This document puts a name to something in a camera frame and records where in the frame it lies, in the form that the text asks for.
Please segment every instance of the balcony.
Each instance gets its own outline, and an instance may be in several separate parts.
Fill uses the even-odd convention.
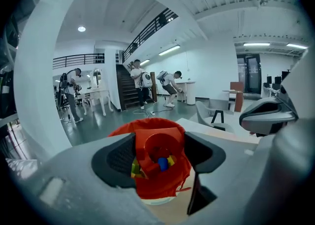
[[[161,12],[155,19],[153,19],[142,31],[141,33],[133,40],[133,42],[127,47],[124,51],[124,62],[132,55],[132,53],[146,41],[149,37],[155,34],[159,29],[170,23],[172,20],[178,16],[171,11],[169,8],[166,8]]]
[[[53,60],[53,69],[83,64],[101,64],[104,63],[104,54],[79,54],[69,55]]]

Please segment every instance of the doorway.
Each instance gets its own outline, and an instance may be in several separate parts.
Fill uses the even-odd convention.
[[[245,93],[261,93],[261,67],[259,54],[237,55],[238,77]]]

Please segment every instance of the white column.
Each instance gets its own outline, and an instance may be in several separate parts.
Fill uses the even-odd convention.
[[[40,0],[25,25],[16,56],[15,103],[29,145],[40,161],[71,147],[54,102],[52,66],[57,36],[72,2]]]

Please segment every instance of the t-shirt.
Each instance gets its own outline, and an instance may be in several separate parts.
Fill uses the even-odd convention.
[[[75,74],[75,70],[74,71],[71,71],[69,74],[67,74],[67,82],[69,84],[72,84],[71,83],[71,79],[75,80],[75,77],[76,77],[76,74]],[[74,88],[73,86],[67,86],[65,89],[64,89],[64,92],[67,93],[67,94],[71,94],[71,95],[74,95]]]
[[[174,76],[171,73],[168,73],[167,75],[164,76],[164,82],[163,86],[166,86],[170,84],[171,82],[174,82]]]
[[[145,70],[142,68],[138,68],[138,69],[133,69],[130,72],[130,76],[138,76],[140,73],[144,73]],[[140,83],[140,78],[141,76],[139,76],[137,79],[134,80],[134,85],[136,86],[136,89],[140,87],[139,83]]]

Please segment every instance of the ceiling light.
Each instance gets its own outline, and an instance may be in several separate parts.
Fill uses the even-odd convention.
[[[145,64],[145,63],[147,63],[147,62],[149,62],[149,61],[150,61],[150,60],[145,60],[145,61],[141,62],[140,65],[143,65],[143,64]]]
[[[294,45],[294,44],[288,44],[286,46],[296,47],[296,48],[300,48],[300,49],[307,49],[307,46],[299,46],[299,45]]]
[[[244,46],[269,46],[270,43],[244,43]]]
[[[85,32],[85,27],[84,26],[79,26],[78,27],[79,32]]]
[[[174,51],[174,50],[176,50],[176,49],[178,49],[178,48],[180,48],[180,45],[174,46],[174,47],[172,47],[172,48],[170,48],[170,49],[168,49],[168,50],[166,50],[166,51],[164,51],[164,52],[161,52],[161,53],[158,54],[158,55],[162,56],[162,55],[167,54],[167,53],[169,53],[169,52],[171,52],[171,51]]]

